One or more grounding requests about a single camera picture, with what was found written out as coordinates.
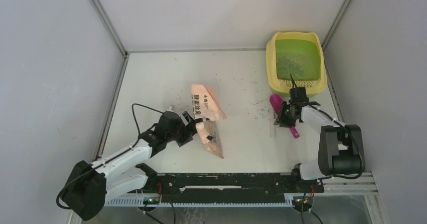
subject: gray floor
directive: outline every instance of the gray floor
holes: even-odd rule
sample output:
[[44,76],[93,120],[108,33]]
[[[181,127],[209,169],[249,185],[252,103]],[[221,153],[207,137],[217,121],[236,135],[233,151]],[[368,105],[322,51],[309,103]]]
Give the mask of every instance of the gray floor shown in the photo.
[[[299,212],[292,208],[280,207],[244,207],[244,208],[175,208],[176,224],[213,224],[213,223],[302,223]],[[313,211],[323,223],[371,224],[367,207],[362,196],[352,197],[315,197]],[[164,224],[173,223],[171,208],[157,208],[151,214]],[[304,214],[306,224],[319,223],[312,214]],[[157,223],[139,211],[136,207],[105,207],[95,218],[86,224],[118,223]]]

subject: litter box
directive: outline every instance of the litter box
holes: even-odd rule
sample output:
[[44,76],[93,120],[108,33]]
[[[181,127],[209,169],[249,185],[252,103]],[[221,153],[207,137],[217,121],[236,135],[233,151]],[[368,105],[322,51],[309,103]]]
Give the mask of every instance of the litter box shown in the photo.
[[313,96],[326,89],[325,61],[315,33],[277,32],[267,43],[268,83],[274,93],[289,96],[291,74],[297,86]]

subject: black antenna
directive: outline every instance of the black antenna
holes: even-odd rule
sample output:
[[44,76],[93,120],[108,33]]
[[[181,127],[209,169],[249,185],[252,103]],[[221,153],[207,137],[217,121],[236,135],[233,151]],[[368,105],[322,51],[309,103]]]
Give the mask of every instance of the black antenna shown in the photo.
[[297,83],[295,83],[295,80],[294,80],[294,78],[292,77],[292,74],[290,74],[291,75],[291,81],[292,81],[292,85],[294,86],[294,88],[295,87],[297,87]]

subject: black metal base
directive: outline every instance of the black metal base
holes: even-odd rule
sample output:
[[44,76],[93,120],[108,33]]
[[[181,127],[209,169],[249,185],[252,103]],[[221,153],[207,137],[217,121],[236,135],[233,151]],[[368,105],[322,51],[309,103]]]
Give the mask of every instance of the black metal base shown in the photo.
[[143,189],[161,192],[173,203],[283,203],[286,193],[311,193],[310,185],[324,192],[322,182],[298,181],[291,173],[157,174],[145,164],[137,167],[149,177]]

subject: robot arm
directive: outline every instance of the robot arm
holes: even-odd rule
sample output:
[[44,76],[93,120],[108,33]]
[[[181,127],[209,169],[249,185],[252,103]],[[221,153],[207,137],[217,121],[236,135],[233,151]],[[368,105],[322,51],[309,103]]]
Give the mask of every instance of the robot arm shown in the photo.
[[[320,104],[310,102],[305,87],[290,89],[289,102],[283,102],[275,121],[281,127],[295,127],[297,120],[307,123],[320,134],[318,158],[297,164],[293,169],[302,180],[315,180],[326,176],[348,179],[358,178],[365,170],[362,132],[357,125],[340,122],[320,109]],[[343,144],[346,150],[339,150]],[[354,177],[338,176],[358,174]]]
[[[77,163],[56,203],[61,208],[72,209],[83,220],[89,220],[101,211],[105,202],[144,187],[147,176],[135,168],[137,164],[164,150],[171,141],[183,146],[196,133],[194,120],[187,112],[180,116],[166,111],[158,123],[138,136],[135,143],[90,164]],[[60,205],[59,198],[69,207]]]

